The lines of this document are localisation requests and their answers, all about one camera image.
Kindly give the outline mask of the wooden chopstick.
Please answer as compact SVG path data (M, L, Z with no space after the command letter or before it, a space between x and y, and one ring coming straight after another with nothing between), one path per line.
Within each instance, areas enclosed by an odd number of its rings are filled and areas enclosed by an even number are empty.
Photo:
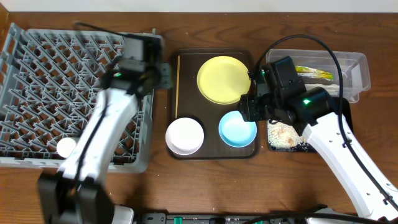
M175 119L178 117L178 97L179 97L179 80L180 80L180 55L177 57L177 77L175 91Z

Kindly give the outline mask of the light blue bowl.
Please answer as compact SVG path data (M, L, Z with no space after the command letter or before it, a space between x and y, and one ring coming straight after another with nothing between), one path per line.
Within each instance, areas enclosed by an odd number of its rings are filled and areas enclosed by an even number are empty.
M257 125L244 121L239 111L226 113L219 122L220 138L231 147L246 147L255 140Z

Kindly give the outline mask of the green snack wrapper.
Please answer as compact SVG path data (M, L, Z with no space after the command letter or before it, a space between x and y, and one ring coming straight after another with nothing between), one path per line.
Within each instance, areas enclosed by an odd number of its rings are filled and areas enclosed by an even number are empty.
M321 78L329 81L333 80L333 74L330 72L326 72L323 70L319 70L316 68L310 68L305 66L295 66L296 72L301 77L309 77L309 78Z

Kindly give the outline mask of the white paper napkin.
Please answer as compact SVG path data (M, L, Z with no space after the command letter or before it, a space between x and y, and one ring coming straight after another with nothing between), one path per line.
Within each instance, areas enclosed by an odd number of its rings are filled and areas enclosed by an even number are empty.
M307 90L311 90L316 87L322 87L324 88L331 96L339 96L339 90L340 87L337 84L331 84L331 85L324 85L324 84L305 84L305 87Z

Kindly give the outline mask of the white cup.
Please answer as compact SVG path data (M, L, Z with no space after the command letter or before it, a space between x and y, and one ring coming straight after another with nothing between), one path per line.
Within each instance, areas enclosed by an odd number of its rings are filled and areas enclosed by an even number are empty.
M58 155L67 158L73 152L78 140L79 138L76 137L66 137L59 140L56 147Z

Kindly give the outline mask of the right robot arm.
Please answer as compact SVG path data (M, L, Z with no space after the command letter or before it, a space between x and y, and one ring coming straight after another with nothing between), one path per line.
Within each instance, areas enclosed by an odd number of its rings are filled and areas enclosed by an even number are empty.
M245 121L293 127L327 163L360 217L397 220L397 188L355 138L341 100L322 87L307 90L290 57L256 65L250 77L257 93L242 95L238 104Z

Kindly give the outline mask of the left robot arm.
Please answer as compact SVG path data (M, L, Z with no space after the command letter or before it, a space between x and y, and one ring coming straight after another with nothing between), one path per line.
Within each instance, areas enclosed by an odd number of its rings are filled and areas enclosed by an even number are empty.
M55 174L38 179L45 223L132 223L134 210L112 202L104 189L122 133L141 100L163 88L164 40L155 34L123 34L124 51L101 78L96 106L77 145Z

